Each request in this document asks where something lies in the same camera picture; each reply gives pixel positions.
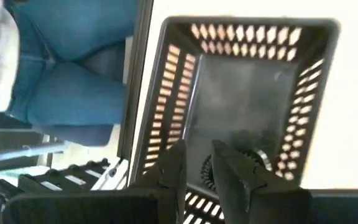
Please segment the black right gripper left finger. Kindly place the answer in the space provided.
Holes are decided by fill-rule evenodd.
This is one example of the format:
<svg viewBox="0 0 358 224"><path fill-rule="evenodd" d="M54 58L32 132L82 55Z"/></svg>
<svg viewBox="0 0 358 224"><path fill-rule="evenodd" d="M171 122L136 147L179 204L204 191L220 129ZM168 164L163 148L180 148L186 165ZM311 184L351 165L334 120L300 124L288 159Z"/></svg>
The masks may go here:
<svg viewBox="0 0 358 224"><path fill-rule="evenodd" d="M130 205L129 224L182 224L186 194L186 145L175 143L129 189L140 194Z"/></svg>

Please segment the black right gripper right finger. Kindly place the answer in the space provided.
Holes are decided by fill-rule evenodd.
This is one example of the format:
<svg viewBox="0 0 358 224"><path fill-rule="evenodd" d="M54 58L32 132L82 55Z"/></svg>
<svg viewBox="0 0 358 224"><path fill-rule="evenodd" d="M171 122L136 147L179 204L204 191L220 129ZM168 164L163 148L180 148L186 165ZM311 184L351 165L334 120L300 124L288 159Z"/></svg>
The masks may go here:
<svg viewBox="0 0 358 224"><path fill-rule="evenodd" d="M300 224L300 188L218 140L213 175L226 224Z"/></svg>

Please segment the black coil wristband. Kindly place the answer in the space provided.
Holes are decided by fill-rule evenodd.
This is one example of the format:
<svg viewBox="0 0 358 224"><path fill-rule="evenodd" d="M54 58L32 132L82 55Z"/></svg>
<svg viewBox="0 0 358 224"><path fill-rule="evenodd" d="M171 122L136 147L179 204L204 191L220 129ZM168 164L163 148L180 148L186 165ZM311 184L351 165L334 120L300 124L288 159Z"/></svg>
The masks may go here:
<svg viewBox="0 0 358 224"><path fill-rule="evenodd" d="M272 164L270 162L270 159L268 158L268 155L264 153L264 151L259 149L257 150L245 149L245 150L241 150L240 153L251 158L253 161L260 164L261 166L264 166L267 170L269 171L272 170ZM202 183L204 183L213 192L216 192L216 184L214 181L211 155L207 156L206 159L204 160L201 166L200 174L201 174Z"/></svg>

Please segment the black plastic basket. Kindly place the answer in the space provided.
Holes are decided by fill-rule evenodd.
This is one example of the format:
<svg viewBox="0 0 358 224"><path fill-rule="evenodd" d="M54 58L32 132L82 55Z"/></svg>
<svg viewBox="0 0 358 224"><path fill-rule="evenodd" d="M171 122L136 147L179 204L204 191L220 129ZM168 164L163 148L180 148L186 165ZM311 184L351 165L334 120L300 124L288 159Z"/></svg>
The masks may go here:
<svg viewBox="0 0 358 224"><path fill-rule="evenodd" d="M185 224L224 224L200 174L215 139L239 151L264 151L272 172L299 183L338 33L329 19L166 18L134 177L185 140Z"/></svg>

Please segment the seated person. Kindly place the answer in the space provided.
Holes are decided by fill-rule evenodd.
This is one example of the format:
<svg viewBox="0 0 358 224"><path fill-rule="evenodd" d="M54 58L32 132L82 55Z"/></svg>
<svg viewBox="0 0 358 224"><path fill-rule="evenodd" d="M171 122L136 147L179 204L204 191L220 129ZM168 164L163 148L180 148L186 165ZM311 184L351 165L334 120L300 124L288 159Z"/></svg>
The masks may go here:
<svg viewBox="0 0 358 224"><path fill-rule="evenodd" d="M139 0L0 0L0 113L38 128L122 121Z"/></svg>

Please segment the silver metal bracket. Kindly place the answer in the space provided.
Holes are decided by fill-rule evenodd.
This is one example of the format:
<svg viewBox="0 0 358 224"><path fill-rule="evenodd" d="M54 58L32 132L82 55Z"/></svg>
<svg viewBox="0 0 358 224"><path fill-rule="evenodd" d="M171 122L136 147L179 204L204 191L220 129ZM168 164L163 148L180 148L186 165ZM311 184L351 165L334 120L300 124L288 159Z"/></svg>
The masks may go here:
<svg viewBox="0 0 358 224"><path fill-rule="evenodd" d="M122 190L127 182L129 161L115 157L91 190Z"/></svg>

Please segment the black aluminium table frame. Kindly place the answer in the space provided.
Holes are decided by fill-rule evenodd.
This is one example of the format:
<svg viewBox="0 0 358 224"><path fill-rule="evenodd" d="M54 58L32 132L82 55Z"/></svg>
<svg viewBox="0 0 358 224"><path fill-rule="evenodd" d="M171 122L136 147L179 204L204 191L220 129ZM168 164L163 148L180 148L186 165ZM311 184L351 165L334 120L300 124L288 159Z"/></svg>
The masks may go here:
<svg viewBox="0 0 358 224"><path fill-rule="evenodd" d="M117 149L118 156L127 160L131 159L153 5L154 0L140 0L132 40L127 76L126 107Z"/></svg>

